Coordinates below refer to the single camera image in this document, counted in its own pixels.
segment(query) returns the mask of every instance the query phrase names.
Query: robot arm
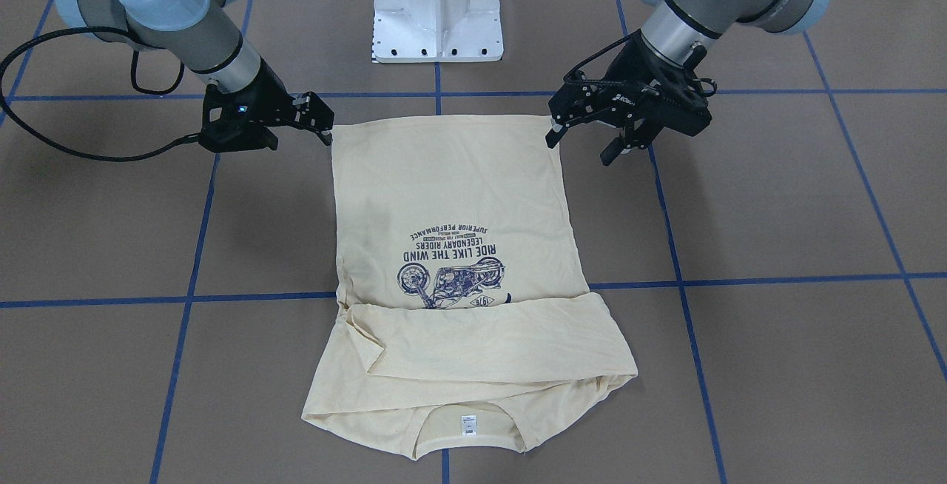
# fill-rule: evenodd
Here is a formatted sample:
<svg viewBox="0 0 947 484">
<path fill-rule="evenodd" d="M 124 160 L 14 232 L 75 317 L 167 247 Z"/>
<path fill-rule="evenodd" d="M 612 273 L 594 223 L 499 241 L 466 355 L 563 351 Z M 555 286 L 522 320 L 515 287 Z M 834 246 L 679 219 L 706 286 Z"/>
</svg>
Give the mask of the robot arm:
<svg viewBox="0 0 947 484">
<path fill-rule="evenodd" d="M 734 22 L 769 33 L 801 33 L 825 12 L 828 0 L 643 0 L 656 6 L 632 35 L 583 61 L 549 100 L 549 147 L 576 124 L 599 121 L 620 133 L 601 160 L 647 148 L 663 127 L 696 136 L 710 124 L 711 79 L 694 69 Z M 624 43 L 603 79 L 587 79 L 582 66 Z"/>
<path fill-rule="evenodd" d="M 334 113 L 314 93 L 290 96 L 270 66 L 222 7 L 234 0 L 56 0 L 71 27 L 111 27 L 95 33 L 136 51 L 168 49 L 206 83 L 198 143 L 213 152 L 277 148 L 268 127 L 310 130 L 331 143 Z"/>
</svg>

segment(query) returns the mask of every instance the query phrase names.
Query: white plastic mount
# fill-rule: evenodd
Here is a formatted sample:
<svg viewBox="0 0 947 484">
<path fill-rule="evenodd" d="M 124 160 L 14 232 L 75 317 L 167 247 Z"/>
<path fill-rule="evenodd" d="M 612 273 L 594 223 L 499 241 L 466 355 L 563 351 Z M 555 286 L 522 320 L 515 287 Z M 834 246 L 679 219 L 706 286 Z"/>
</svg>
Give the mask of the white plastic mount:
<svg viewBox="0 0 947 484">
<path fill-rule="evenodd" d="M 500 0 L 375 0 L 376 62 L 490 62 L 502 56 Z"/>
</svg>

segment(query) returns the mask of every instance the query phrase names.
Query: motorcycle graphic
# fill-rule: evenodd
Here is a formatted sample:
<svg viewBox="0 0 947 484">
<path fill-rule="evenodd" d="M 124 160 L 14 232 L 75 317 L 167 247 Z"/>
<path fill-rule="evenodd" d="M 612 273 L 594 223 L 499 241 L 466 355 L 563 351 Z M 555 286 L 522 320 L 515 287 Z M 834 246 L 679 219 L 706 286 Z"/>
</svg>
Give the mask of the motorcycle graphic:
<svg viewBox="0 0 947 484">
<path fill-rule="evenodd" d="M 434 291 L 427 293 L 431 274 L 423 265 L 411 262 L 398 271 L 398 283 L 407 295 L 419 295 L 426 309 L 446 309 L 463 298 L 499 288 L 506 267 L 493 257 L 480 258 L 470 266 L 439 268 L 434 278 Z"/>
</svg>

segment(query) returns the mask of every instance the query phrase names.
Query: white bracket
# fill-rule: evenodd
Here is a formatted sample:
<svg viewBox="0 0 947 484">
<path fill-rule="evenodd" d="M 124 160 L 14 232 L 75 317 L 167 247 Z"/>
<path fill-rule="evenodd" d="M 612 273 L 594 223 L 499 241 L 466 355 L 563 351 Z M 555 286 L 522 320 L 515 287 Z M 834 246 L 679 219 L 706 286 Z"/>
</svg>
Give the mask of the white bracket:
<svg viewBox="0 0 947 484">
<path fill-rule="evenodd" d="M 375 0 L 375 62 L 490 62 L 503 56 L 500 0 Z"/>
</svg>

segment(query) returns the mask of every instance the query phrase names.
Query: white tag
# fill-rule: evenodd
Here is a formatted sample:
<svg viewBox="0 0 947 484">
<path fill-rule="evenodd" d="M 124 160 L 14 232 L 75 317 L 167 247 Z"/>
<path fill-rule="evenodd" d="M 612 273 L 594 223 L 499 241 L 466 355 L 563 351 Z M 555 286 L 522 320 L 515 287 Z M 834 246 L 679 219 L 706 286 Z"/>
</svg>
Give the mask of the white tag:
<svg viewBox="0 0 947 484">
<path fill-rule="evenodd" d="M 476 416 L 460 416 L 461 436 L 476 436 Z"/>
</svg>

